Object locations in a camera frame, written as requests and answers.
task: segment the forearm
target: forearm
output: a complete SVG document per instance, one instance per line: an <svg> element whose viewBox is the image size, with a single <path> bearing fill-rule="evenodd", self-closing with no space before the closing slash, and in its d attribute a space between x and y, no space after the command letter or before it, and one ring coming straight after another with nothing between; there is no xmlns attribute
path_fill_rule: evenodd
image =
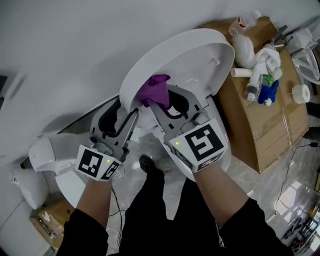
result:
<svg viewBox="0 0 320 256"><path fill-rule="evenodd" d="M76 207L94 218L104 229L107 228L108 223L111 187L110 181L89 179Z"/></svg>
<svg viewBox="0 0 320 256"><path fill-rule="evenodd" d="M223 226L248 201L247 194L218 164L193 174L213 217Z"/></svg>

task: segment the black sleeve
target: black sleeve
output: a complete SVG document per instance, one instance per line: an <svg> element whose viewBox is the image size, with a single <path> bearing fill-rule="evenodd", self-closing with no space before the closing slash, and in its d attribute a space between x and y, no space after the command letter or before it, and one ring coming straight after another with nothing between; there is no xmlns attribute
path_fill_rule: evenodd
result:
<svg viewBox="0 0 320 256"><path fill-rule="evenodd" d="M105 256L108 249L108 233L92 217L75 209L64 224L64 236L57 256L95 255Z"/></svg>
<svg viewBox="0 0 320 256"><path fill-rule="evenodd" d="M294 255L266 223L265 213L249 199L222 227L221 237L227 250L243 255Z"/></svg>

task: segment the human arm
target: human arm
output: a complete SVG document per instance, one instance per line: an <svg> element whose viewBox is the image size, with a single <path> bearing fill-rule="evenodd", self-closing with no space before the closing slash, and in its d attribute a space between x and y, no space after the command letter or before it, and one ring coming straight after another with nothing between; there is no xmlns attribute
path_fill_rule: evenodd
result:
<svg viewBox="0 0 320 256"><path fill-rule="evenodd" d="M211 214L221 226L249 199L217 163L194 173L193 176Z"/></svg>
<svg viewBox="0 0 320 256"><path fill-rule="evenodd" d="M76 209L64 225L58 256L103 255L108 250L106 227L111 199L111 181L89 179Z"/></svg>
<svg viewBox="0 0 320 256"><path fill-rule="evenodd" d="M219 165L194 173L194 178L210 212L222 226L220 235L227 249L246 255L294 255L266 223L257 202Z"/></svg>
<svg viewBox="0 0 320 256"><path fill-rule="evenodd" d="M94 218L104 229L108 224L111 187L111 181L90 179L76 206L77 209Z"/></svg>

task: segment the white wall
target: white wall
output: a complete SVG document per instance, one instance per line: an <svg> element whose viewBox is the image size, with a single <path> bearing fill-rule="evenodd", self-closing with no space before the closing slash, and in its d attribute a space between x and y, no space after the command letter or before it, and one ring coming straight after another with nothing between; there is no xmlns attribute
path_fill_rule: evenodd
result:
<svg viewBox="0 0 320 256"><path fill-rule="evenodd" d="M5 96L8 102L0 110L0 166L26 156L36 136L59 131L116 95L133 64L156 44L204 22L255 9L270 16L277 27L287 24L293 29L318 15L320 4L318 0L2 0L0 74L20 71L25 80ZM12 206L1 201L1 210L9 213ZM13 235L18 232L15 221L6 225Z"/></svg>
<svg viewBox="0 0 320 256"><path fill-rule="evenodd" d="M9 256L41 256L50 246L29 221L32 209L22 201L20 189L9 182L9 172L0 171L0 247Z"/></svg>

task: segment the roll of tape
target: roll of tape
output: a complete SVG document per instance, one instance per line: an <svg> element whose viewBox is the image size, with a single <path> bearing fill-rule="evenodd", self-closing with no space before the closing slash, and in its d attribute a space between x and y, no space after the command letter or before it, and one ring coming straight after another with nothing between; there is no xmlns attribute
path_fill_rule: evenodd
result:
<svg viewBox="0 0 320 256"><path fill-rule="evenodd" d="M292 88L292 97L293 100L298 103L307 103L310 101L310 91L306 84L295 85Z"/></svg>

